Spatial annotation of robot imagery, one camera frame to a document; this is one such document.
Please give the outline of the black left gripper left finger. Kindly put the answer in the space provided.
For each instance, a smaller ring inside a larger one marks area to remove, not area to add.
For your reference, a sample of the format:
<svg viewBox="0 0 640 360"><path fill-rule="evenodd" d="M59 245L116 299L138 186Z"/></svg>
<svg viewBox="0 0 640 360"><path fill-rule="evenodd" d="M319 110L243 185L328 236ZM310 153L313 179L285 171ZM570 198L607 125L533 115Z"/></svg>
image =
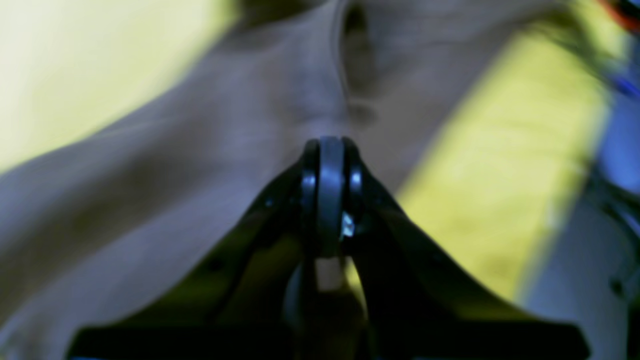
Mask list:
<svg viewBox="0 0 640 360"><path fill-rule="evenodd" d="M329 137L308 141L183 280L125 319L80 331L67 358L294 360L282 308L295 268L330 234L317 215L328 160Z"/></svg>

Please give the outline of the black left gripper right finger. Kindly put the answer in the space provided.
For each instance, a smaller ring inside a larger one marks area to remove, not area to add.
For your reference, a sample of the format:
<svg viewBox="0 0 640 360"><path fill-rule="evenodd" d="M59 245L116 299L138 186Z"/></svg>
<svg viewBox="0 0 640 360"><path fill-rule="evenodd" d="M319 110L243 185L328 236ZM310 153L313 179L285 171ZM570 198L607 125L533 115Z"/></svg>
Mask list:
<svg viewBox="0 0 640 360"><path fill-rule="evenodd" d="M542 319L480 284L400 208L343 137L342 249L354 260L381 360L585 360L571 323Z"/></svg>

